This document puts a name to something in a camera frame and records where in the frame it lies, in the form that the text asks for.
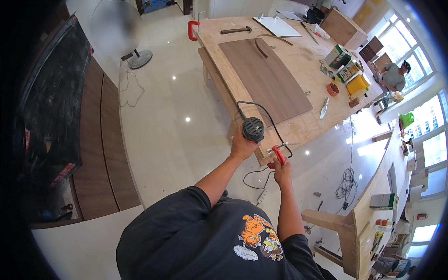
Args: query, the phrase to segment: man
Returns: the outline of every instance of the man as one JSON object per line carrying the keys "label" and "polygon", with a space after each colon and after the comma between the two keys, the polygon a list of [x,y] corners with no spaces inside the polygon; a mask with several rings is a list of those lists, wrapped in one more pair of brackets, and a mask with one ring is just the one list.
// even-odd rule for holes
{"label": "man", "polygon": [[233,173],[259,146],[237,129],[220,166],[135,218],[116,249],[121,278],[323,280],[304,235],[289,161],[274,161],[278,233],[263,210],[226,195]]}
{"label": "man", "polygon": [[400,68],[395,63],[386,63],[378,73],[382,78],[379,84],[383,89],[384,96],[389,91],[402,91],[406,85],[405,74],[411,71],[411,66],[407,61],[403,61]]}
{"label": "man", "polygon": [[373,268],[377,273],[395,276],[395,278],[401,278],[406,273],[411,275],[415,270],[415,266],[411,267],[410,259],[405,259],[397,254],[393,254],[393,258],[379,257],[373,264]]}
{"label": "man", "polygon": [[333,6],[333,1],[334,0],[317,0],[316,5],[309,8],[306,12],[306,22],[311,24],[320,24],[320,22],[328,15],[332,7],[337,9],[336,6]]}

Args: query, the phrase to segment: hand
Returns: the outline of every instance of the hand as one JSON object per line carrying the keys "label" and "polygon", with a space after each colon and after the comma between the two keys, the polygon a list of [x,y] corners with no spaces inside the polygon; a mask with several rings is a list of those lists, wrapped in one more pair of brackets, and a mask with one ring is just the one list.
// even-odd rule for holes
{"label": "hand", "polygon": [[280,161],[277,158],[274,158],[274,165],[276,170],[274,172],[274,179],[279,184],[280,188],[283,186],[292,186],[293,185],[293,166],[289,162],[288,159],[285,159],[285,163],[283,165],[280,164]]}
{"label": "hand", "polygon": [[244,139],[243,134],[241,133],[241,127],[238,126],[233,134],[230,156],[244,161],[249,158],[260,145],[261,143],[255,144]]}

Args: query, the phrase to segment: extension socket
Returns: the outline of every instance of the extension socket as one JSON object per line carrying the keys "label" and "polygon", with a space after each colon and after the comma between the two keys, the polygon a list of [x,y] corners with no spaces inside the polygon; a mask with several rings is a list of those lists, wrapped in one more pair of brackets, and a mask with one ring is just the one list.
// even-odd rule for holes
{"label": "extension socket", "polygon": [[260,195],[260,197],[258,198],[258,203],[262,203],[264,201],[264,199],[267,197],[267,195],[269,194],[268,190],[264,190],[263,193]]}

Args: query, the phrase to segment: wooden table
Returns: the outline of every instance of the wooden table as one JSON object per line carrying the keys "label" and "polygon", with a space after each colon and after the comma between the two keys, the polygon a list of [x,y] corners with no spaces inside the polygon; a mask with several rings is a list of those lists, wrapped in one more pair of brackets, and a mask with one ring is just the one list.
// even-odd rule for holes
{"label": "wooden table", "polygon": [[[340,93],[336,97],[330,96],[326,86],[333,80],[319,70],[319,60],[324,60],[328,53],[334,48],[336,42],[333,39],[325,40],[315,36],[319,42],[319,45],[317,45],[300,25],[299,21],[285,21],[302,34],[302,37],[286,38],[293,44],[293,46],[275,38],[261,38],[265,40],[268,45],[276,46],[273,51],[289,69],[303,91],[311,91],[311,94],[308,95],[308,99],[313,105],[313,109],[277,125],[278,131],[284,141],[303,145],[347,119],[350,115],[375,99],[383,91],[372,78],[372,86],[368,91],[368,97],[354,108],[350,108],[347,89],[342,84],[338,85]],[[221,30],[244,28],[246,26],[252,28],[251,33],[238,32],[225,35],[220,34]],[[203,19],[201,20],[199,31],[200,32],[197,33],[195,30],[194,34],[203,47],[200,48],[198,52],[204,62],[204,80],[207,82],[208,78],[211,77],[215,83],[216,88],[232,117],[233,121],[230,125],[228,135],[233,135],[236,125],[239,125],[241,122],[241,117],[239,116],[235,105],[236,101],[252,101],[252,99],[218,44],[256,38],[260,34],[270,34],[270,32],[251,17]],[[358,57],[359,60],[362,61],[365,74],[368,77],[372,77],[373,73],[367,64],[362,60],[360,55],[358,55]],[[320,120],[320,111],[327,97],[330,97],[327,113],[323,120]],[[246,116],[254,116],[262,119],[256,106],[244,104],[241,108]],[[255,152],[260,166],[266,165],[272,161],[273,154],[268,154],[267,150],[271,149],[272,146],[276,144],[280,144],[280,140],[271,126],[266,129],[264,140],[261,142],[261,147]],[[290,148],[294,149],[297,148],[297,146],[291,146]],[[285,155],[288,155],[286,149],[282,149],[282,152]]]}
{"label": "wooden table", "polygon": [[[373,254],[370,254],[370,250],[372,250],[375,236],[375,221],[377,219],[392,220],[393,215],[391,210],[374,211],[370,209],[372,195],[389,194],[391,192],[388,172],[392,165],[395,166],[395,184],[397,186],[403,186],[409,179],[410,172],[407,171],[407,156],[403,155],[401,145],[400,128],[396,125],[378,169],[359,197],[355,207],[347,216],[310,209],[302,212],[304,221],[339,233],[342,258],[321,247],[315,246],[314,248],[326,258],[342,266],[345,273],[356,279],[366,278],[374,264],[374,261],[371,261]],[[406,197],[407,194],[404,197],[400,197],[399,201],[406,199]],[[384,234],[379,249],[387,243],[389,237],[390,233]]]}

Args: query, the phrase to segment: green plastic bag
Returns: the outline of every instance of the green plastic bag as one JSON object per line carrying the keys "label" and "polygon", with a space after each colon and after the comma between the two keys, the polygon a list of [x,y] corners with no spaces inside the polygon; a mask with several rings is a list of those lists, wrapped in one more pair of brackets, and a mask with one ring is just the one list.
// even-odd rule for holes
{"label": "green plastic bag", "polygon": [[398,120],[400,120],[401,124],[403,125],[403,129],[405,129],[414,122],[414,115],[413,113],[407,113],[406,115],[399,115]]}

